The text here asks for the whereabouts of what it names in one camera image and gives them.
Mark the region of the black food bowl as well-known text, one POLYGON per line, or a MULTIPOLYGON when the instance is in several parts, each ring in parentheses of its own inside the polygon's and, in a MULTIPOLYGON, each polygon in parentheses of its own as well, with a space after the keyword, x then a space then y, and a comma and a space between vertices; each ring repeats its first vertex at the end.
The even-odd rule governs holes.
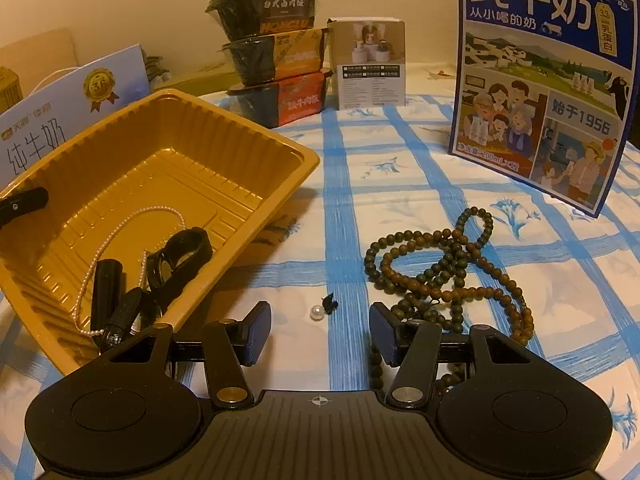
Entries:
POLYGON ((242 115, 265 128, 278 128, 320 113, 332 70, 298 75, 266 84, 236 84, 227 93, 238 102, 242 115))
POLYGON ((314 27, 317 0, 210 0, 205 10, 230 41, 314 27))
POLYGON ((222 50, 242 84, 257 86, 321 70, 324 30, 301 29, 245 38, 225 44, 222 50))

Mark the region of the bottom black food bowl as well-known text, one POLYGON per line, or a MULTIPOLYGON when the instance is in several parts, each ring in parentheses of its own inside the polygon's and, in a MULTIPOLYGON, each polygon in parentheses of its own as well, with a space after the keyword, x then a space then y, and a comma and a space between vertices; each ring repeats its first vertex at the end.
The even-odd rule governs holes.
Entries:
POLYGON ((298 75, 266 84, 236 84, 227 93, 238 102, 242 115, 265 128, 278 128, 320 113, 332 70, 298 75))

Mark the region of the small white product box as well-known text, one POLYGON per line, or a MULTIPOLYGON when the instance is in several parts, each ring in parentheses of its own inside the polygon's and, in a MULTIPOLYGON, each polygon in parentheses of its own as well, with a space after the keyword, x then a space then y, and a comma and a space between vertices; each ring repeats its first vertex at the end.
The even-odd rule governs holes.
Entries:
POLYGON ((329 18, 326 32, 339 108, 406 104, 404 21, 380 16, 329 18))

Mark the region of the small black fragment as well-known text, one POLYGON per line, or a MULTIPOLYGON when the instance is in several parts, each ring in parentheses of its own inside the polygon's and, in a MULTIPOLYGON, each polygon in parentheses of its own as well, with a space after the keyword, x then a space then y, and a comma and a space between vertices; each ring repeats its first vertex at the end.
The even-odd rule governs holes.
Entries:
POLYGON ((334 293, 331 292, 328 296, 322 299, 322 308, 326 315, 331 315, 338 307, 338 302, 334 299, 334 293))

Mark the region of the gold plastic tray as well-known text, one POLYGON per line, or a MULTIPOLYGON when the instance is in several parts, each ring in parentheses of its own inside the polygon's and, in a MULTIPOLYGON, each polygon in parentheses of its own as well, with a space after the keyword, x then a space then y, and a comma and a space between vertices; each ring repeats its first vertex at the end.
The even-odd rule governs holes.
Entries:
POLYGON ((183 326, 235 259, 318 166, 282 134, 177 90, 91 126, 2 191, 49 201, 1 229, 1 289, 62 374, 98 354, 89 334, 92 267, 118 260, 130 285, 145 256, 204 229, 212 258, 160 316, 183 326))

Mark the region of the white pearl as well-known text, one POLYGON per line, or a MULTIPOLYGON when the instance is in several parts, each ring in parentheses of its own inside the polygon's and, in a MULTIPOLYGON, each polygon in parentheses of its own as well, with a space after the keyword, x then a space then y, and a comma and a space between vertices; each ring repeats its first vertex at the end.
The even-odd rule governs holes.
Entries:
POLYGON ((324 317, 326 316, 326 312, 324 312, 324 309, 321 306, 313 306, 310 309, 309 312, 309 317, 314 321, 314 322, 319 322, 322 321, 324 319, 324 317))

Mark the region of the black watch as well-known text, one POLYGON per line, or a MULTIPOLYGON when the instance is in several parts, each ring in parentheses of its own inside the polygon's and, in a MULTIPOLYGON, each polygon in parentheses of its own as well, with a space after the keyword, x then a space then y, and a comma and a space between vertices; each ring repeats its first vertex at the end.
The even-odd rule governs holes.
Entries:
POLYGON ((206 231, 194 226, 176 233, 162 249, 146 257, 146 280, 163 313, 212 255, 206 231))

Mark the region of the middle black food bowl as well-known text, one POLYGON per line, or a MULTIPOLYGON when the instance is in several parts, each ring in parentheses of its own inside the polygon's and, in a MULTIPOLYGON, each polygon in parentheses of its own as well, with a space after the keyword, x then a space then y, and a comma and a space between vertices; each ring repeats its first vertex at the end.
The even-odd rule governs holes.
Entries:
POLYGON ((225 44, 222 50, 242 84, 257 86, 321 70, 324 30, 301 29, 245 38, 225 44))

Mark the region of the light blue milk carton box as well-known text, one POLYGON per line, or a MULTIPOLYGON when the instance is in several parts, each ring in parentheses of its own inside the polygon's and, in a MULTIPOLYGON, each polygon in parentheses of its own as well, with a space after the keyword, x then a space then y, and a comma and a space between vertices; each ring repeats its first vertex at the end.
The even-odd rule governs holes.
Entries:
POLYGON ((7 186, 99 120, 150 94, 142 47, 99 58, 1 115, 1 185, 7 186))

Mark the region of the black cylindrical case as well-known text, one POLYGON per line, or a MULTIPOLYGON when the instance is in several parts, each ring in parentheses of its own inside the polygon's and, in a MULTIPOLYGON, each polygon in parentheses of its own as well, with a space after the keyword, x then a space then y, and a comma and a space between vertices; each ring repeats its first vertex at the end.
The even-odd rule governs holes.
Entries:
POLYGON ((122 264, 115 259, 103 259, 96 264, 94 274, 91 321, 92 330, 104 330, 118 307, 122 288, 122 264))

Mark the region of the dark blue milk carton box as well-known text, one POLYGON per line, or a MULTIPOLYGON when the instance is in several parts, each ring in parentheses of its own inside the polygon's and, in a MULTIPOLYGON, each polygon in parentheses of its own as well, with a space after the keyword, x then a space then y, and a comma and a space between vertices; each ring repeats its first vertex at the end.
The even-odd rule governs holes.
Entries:
POLYGON ((596 216, 634 119, 639 0, 459 0, 449 151, 596 216))

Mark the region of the top black food bowl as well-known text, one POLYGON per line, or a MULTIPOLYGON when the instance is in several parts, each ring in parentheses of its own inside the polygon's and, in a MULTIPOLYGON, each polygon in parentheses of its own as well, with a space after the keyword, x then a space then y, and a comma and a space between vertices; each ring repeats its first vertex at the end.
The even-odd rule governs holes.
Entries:
POLYGON ((205 10, 230 41, 314 27, 317 0, 210 0, 205 10))

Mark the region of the flat cardboard box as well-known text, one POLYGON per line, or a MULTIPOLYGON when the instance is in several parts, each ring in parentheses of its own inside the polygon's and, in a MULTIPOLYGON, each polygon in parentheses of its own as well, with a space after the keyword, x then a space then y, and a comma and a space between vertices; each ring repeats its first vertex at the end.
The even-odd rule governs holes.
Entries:
POLYGON ((151 82, 151 90, 177 89, 191 96, 204 96, 226 91, 239 82, 235 69, 226 61, 218 61, 182 74, 156 78, 151 82))

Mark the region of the brown cardboard box left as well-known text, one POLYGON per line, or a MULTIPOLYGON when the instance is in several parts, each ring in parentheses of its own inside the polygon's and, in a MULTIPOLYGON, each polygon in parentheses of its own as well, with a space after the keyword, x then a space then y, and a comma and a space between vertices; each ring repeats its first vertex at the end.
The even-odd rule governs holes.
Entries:
POLYGON ((67 28, 42 32, 1 48, 1 111, 78 66, 67 28))

